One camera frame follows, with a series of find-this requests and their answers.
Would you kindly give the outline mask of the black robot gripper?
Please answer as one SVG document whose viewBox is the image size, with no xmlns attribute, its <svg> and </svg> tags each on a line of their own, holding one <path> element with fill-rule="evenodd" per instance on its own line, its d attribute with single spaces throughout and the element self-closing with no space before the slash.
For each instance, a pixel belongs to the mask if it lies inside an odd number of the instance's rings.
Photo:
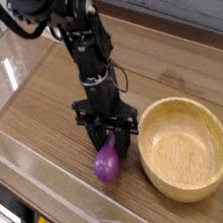
<svg viewBox="0 0 223 223">
<path fill-rule="evenodd" d="M 106 131 L 116 127 L 114 129 L 116 150 L 119 158 L 126 158 L 130 146 L 130 134 L 139 132 L 138 111 L 122 101 L 115 74 L 82 77 L 80 80 L 86 98 L 72 104 L 77 114 L 77 123 L 86 127 L 96 151 L 100 151 L 106 142 Z"/>
</svg>

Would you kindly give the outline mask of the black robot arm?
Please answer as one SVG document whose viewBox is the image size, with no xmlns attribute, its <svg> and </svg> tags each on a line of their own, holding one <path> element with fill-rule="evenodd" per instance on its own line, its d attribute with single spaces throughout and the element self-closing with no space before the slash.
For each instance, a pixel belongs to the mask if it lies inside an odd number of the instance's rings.
<svg viewBox="0 0 223 223">
<path fill-rule="evenodd" d="M 37 39 L 49 29 L 64 42 L 86 93 L 72 104 L 77 124 L 86 128 L 97 150 L 113 132 L 118 156 L 125 157 L 130 136 L 139 132 L 138 110 L 120 97 L 127 89 L 117 84 L 112 37 L 94 0 L 6 0 L 6 5 L 0 3 L 0 20 L 23 39 Z"/>
</svg>

